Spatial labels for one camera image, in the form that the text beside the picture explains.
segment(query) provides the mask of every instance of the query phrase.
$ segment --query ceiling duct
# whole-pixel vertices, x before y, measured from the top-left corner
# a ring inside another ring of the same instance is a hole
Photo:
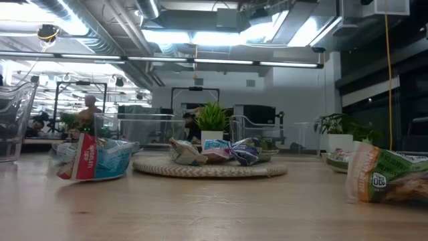
[[[100,25],[96,18],[82,5],[80,1],[75,0],[31,0],[30,2],[39,8],[48,11],[64,22],[70,23],[71,27],[86,27],[87,33],[79,40],[86,45],[95,54],[119,55],[125,53],[122,48],[112,39],[108,32]],[[126,72],[132,77],[133,82],[143,88],[150,89],[153,85],[152,80],[146,73],[140,71],[133,63],[115,65],[117,68]]]
[[[145,19],[155,19],[161,14],[158,0],[135,0],[136,7]]]

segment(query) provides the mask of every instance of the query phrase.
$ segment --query man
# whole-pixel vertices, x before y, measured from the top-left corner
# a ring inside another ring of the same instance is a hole
[[[99,108],[95,107],[96,98],[92,95],[85,96],[85,105],[88,107],[78,114],[79,128],[87,127],[88,125],[94,126],[94,114],[101,113]]]

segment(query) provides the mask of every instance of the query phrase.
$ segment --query food package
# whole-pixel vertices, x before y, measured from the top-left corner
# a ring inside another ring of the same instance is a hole
[[[428,203],[428,157],[354,142],[346,190],[351,201]]]
[[[248,144],[233,145],[232,155],[242,166],[254,165],[259,161],[259,152]]]
[[[181,165],[204,165],[208,157],[199,154],[198,149],[188,141],[169,139],[171,148],[169,149],[169,157],[175,163]]]
[[[208,163],[218,163],[232,158],[231,149],[229,141],[206,140],[201,154],[208,157]]]
[[[337,149],[333,153],[327,153],[326,164],[333,171],[347,173],[350,156],[350,151]]]
[[[78,150],[77,143],[52,143],[50,156],[60,163],[70,163]]]
[[[234,145],[240,145],[240,144],[250,145],[250,146],[254,147],[256,149],[257,153],[259,153],[259,154],[262,151],[261,141],[258,138],[255,138],[255,137],[250,137],[250,138],[246,138],[246,139],[237,141],[234,144],[232,144],[232,146],[234,146]]]
[[[93,181],[117,178],[125,174],[133,144],[112,139],[97,139],[80,134],[74,160],[60,168],[62,179]]]
[[[270,141],[260,141],[261,153],[259,154],[259,163],[270,161],[270,159],[278,154],[280,150]]]

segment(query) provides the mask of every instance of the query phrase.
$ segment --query white planter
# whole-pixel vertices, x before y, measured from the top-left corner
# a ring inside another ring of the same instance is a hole
[[[201,131],[202,150],[205,146],[205,140],[223,140],[223,131]]]
[[[336,149],[342,151],[352,150],[352,135],[328,134],[327,135],[327,152],[334,152]]]

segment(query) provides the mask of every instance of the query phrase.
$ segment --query wooden table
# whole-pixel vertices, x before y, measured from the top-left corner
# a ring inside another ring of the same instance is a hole
[[[427,240],[426,209],[348,204],[346,176],[315,159],[241,180],[130,170],[113,181],[55,176],[47,155],[0,164],[0,240]]]

